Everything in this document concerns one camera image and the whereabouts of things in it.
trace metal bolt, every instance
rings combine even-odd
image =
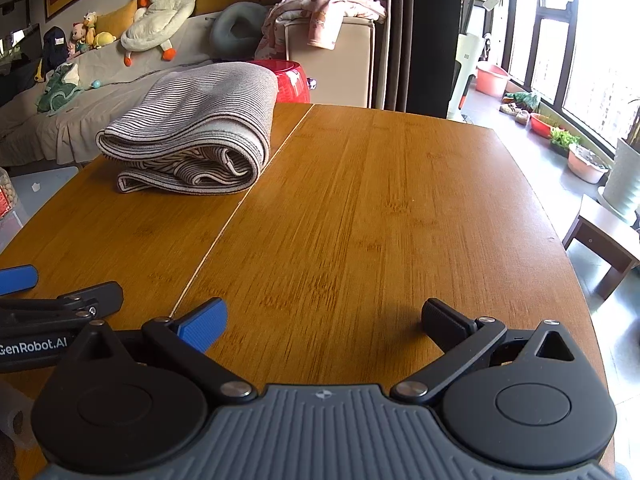
[[[428,391],[427,385],[418,381],[402,381],[396,384],[396,392],[403,397],[421,397]]]
[[[246,397],[253,389],[249,383],[244,381],[229,381],[220,386],[220,391],[227,397]]]

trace tiled floor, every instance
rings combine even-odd
[[[596,198],[597,186],[571,173],[566,159],[548,148],[548,140],[501,114],[499,105],[498,99],[471,90],[463,112],[474,124],[495,130],[562,238],[575,218],[582,195]],[[631,272],[603,301],[594,289],[609,265],[577,241],[567,253],[591,311],[609,393],[618,410],[616,468],[622,465],[631,478],[640,480],[640,275]],[[622,469],[616,469],[616,475],[625,478]]]

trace striped fabric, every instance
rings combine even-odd
[[[122,192],[234,193],[251,186],[269,159],[277,93],[275,74],[251,63],[171,72],[96,142],[127,167],[118,175]]]

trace small stool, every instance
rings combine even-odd
[[[596,290],[605,300],[640,263],[638,233],[586,195],[582,196],[580,211],[562,240],[565,250],[574,238],[611,265]]]

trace pink blanket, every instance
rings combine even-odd
[[[283,59],[285,24],[298,18],[310,19],[309,45],[333,50],[345,16],[383,20],[385,8],[378,0],[282,0],[264,20],[255,59]]]

